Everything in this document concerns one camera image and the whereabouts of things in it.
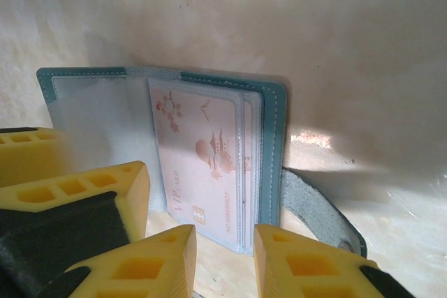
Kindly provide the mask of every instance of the white wall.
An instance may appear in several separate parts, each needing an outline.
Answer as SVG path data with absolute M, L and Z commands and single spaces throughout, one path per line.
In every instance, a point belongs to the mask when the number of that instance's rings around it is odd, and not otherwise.
M 0 126 L 48 124 L 41 66 L 281 80 L 286 164 L 308 170 L 415 294 L 447 289 L 447 0 L 0 0 L 0 50 Z M 303 129 L 332 149 L 303 144 Z

